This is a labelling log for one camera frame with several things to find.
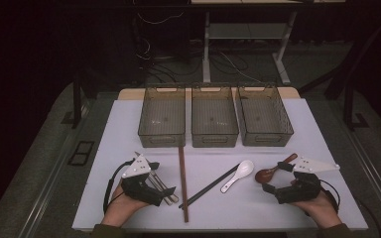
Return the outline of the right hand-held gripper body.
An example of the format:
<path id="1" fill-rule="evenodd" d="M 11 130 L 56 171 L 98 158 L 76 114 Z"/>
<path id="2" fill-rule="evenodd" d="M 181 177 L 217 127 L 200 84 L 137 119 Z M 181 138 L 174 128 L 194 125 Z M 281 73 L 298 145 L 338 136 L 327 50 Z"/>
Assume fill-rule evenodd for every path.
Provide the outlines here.
<path id="1" fill-rule="evenodd" d="M 280 204 L 314 199 L 323 191 L 334 204 L 337 201 L 333 195 L 321 186 L 317 173 L 337 171 L 338 164 L 329 164 L 317 160 L 301 158 L 294 165 L 292 174 L 294 182 L 287 187 L 276 188 L 274 193 Z"/>

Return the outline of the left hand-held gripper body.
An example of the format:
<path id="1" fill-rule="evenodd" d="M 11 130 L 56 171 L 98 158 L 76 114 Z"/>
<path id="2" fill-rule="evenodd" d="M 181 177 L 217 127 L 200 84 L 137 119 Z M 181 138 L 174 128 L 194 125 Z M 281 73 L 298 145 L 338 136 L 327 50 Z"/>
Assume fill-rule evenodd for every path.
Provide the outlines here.
<path id="1" fill-rule="evenodd" d="M 121 186 L 124 193 L 136 200 L 159 206 L 164 199 L 161 191 L 146 184 L 150 174 L 149 162 L 143 155 L 139 155 L 132 165 L 122 174 Z"/>

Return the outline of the brown wooden spoon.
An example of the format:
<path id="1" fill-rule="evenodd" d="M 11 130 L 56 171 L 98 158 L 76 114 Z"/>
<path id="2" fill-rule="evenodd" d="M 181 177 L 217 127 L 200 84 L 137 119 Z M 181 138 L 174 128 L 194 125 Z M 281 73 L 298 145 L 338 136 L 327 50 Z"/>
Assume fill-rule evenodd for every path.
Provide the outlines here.
<path id="1" fill-rule="evenodd" d="M 298 155 L 296 153 L 292 153 L 286 159 L 284 159 L 284 163 L 288 164 L 291 161 L 293 161 L 294 159 L 296 159 L 297 157 L 298 157 Z M 255 180 L 258 183 L 268 183 L 272 179 L 274 173 L 276 172 L 276 170 L 278 168 L 279 168 L 279 166 L 275 166 L 272 169 L 260 170 L 259 172 L 256 173 Z"/>

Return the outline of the white ceramic spoon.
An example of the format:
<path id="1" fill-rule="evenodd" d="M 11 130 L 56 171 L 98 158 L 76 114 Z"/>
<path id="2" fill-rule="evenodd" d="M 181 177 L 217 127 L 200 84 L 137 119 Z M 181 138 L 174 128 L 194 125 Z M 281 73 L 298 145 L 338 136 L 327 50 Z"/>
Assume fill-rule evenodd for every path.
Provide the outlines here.
<path id="1" fill-rule="evenodd" d="M 233 177 L 220 189 L 222 193 L 228 192 L 232 185 L 239 179 L 249 176 L 254 170 L 254 164 L 249 161 L 243 161 L 239 164 Z"/>

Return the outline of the transparent grey plastic bin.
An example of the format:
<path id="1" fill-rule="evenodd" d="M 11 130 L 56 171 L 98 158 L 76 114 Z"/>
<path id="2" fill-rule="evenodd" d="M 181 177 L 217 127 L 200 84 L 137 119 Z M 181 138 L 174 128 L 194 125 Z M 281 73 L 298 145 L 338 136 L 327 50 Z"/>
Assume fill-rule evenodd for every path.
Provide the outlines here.
<path id="1" fill-rule="evenodd" d="M 233 148 L 239 128 L 230 86 L 191 90 L 191 139 L 194 148 Z"/>
<path id="2" fill-rule="evenodd" d="M 236 108 L 242 144 L 285 147 L 294 129 L 276 86 L 239 85 Z"/>
<path id="3" fill-rule="evenodd" d="M 144 148 L 174 148 L 186 144 L 186 90 L 147 87 L 138 136 Z"/>

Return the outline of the person's left hand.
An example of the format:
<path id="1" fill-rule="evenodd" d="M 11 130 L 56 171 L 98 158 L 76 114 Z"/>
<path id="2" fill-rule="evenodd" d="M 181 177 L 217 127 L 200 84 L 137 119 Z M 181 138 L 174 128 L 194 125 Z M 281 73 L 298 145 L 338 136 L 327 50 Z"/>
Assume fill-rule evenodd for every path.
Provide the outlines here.
<path id="1" fill-rule="evenodd" d="M 112 200 L 102 218 L 103 225 L 121 227 L 135 212 L 148 206 L 148 203 L 133 199 L 124 194 L 121 185 L 118 185 Z"/>

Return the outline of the person's right hand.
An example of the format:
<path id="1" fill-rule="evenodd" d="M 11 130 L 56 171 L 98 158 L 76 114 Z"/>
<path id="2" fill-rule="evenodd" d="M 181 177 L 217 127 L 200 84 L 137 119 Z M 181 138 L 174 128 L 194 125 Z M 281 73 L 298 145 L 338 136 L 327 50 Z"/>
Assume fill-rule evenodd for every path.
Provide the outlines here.
<path id="1" fill-rule="evenodd" d="M 314 199 L 293 202 L 293 206 L 306 212 L 320 229 L 330 228 L 342 223 L 331 201 L 322 191 Z"/>

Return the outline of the black floor socket plate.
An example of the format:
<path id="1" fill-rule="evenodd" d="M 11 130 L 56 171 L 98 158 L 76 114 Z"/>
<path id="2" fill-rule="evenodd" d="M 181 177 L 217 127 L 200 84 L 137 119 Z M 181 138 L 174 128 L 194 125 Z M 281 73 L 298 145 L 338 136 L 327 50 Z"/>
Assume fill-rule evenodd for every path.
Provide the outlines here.
<path id="1" fill-rule="evenodd" d="M 75 167 L 85 166 L 88 162 L 93 146 L 93 141 L 79 141 L 67 163 L 70 166 Z"/>

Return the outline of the black metal stand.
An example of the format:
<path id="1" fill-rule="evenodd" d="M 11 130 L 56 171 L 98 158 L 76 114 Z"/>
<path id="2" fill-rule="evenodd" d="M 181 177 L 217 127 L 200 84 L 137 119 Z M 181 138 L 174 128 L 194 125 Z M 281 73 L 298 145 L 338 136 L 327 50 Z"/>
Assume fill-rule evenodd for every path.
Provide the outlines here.
<path id="1" fill-rule="evenodd" d="M 368 128 L 369 125 L 361 113 L 353 112 L 354 84 L 349 82 L 344 90 L 343 122 L 350 131 L 356 128 Z"/>

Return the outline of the white metal desk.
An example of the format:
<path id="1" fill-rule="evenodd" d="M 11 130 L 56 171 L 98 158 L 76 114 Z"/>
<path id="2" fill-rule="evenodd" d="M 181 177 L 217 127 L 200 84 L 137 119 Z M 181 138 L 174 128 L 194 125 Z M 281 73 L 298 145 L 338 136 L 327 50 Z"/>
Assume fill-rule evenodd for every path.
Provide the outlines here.
<path id="1" fill-rule="evenodd" d="M 273 23 L 215 23 L 211 20 L 212 10 L 204 12 L 204 35 L 202 54 L 202 79 L 211 82 L 209 42 L 211 40 L 279 40 L 280 47 L 272 53 L 273 62 L 284 85 L 290 85 L 283 56 L 294 29 L 299 13 L 296 7 L 323 7 L 337 6 L 345 0 L 190 0 L 193 7 L 227 7 L 232 10 L 242 10 L 248 7 L 268 7 L 276 4 L 278 7 L 291 7 L 288 19 L 285 22 Z"/>

